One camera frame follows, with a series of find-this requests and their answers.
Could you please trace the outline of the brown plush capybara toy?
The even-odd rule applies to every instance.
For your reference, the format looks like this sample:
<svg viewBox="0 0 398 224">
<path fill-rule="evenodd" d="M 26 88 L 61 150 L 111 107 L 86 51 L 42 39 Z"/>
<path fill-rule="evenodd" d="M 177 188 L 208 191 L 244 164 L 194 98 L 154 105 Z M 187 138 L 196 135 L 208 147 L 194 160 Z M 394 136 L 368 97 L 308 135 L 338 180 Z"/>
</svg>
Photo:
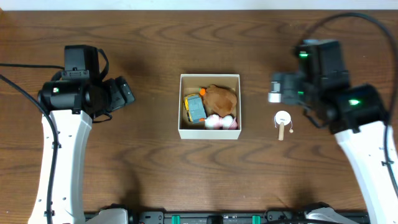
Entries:
<svg viewBox="0 0 398 224">
<path fill-rule="evenodd" d="M 216 85 L 201 88 L 200 96 L 206 108 L 221 117 L 232 114 L 238 102 L 234 92 Z"/>
</svg>

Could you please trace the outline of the yellow grey toy truck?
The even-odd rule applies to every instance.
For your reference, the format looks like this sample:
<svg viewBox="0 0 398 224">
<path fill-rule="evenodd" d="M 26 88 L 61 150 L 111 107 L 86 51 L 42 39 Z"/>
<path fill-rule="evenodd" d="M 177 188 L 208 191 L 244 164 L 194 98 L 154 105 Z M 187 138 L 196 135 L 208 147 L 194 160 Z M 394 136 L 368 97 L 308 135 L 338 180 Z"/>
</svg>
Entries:
<svg viewBox="0 0 398 224">
<path fill-rule="evenodd" d="M 205 107 L 199 94 L 187 95 L 184 98 L 184 106 L 189 122 L 200 123 L 206 120 Z"/>
</svg>

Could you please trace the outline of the pink white duck toy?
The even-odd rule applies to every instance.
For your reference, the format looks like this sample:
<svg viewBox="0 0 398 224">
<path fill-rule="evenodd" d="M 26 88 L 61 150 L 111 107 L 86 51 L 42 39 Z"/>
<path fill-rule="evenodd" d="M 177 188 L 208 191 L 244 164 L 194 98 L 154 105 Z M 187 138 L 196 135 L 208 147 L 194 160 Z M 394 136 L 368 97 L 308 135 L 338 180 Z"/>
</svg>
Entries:
<svg viewBox="0 0 398 224">
<path fill-rule="evenodd" d="M 220 117 L 217 114 L 212 114 L 205 120 L 205 128 L 206 129 L 237 129 L 238 123 L 236 118 L 231 115 L 227 115 L 225 117 Z"/>
</svg>

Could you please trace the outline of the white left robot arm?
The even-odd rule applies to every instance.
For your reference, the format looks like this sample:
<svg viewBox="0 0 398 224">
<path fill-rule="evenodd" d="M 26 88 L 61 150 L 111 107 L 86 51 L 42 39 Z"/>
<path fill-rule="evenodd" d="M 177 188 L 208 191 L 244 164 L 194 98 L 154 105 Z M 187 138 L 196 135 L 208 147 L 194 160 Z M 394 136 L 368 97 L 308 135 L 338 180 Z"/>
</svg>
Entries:
<svg viewBox="0 0 398 224">
<path fill-rule="evenodd" d="M 43 85 L 44 150 L 37 198 L 29 223 L 130 223 L 124 207 L 110 207 L 92 218 L 83 209 L 85 150 L 93 120 L 134 101 L 123 77 L 90 82 L 59 80 Z"/>
</svg>

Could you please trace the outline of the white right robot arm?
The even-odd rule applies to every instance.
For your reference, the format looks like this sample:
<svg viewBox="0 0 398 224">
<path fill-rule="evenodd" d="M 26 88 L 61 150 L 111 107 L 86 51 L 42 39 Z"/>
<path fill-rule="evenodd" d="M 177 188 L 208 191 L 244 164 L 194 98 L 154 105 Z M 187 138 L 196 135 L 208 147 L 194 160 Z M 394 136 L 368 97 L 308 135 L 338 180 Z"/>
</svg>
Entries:
<svg viewBox="0 0 398 224">
<path fill-rule="evenodd" d="M 328 128 L 351 164 L 371 223 L 397 223 L 397 152 L 387 111 L 371 85 L 352 87 L 346 71 L 278 72 L 268 100 L 300 105 Z"/>
</svg>

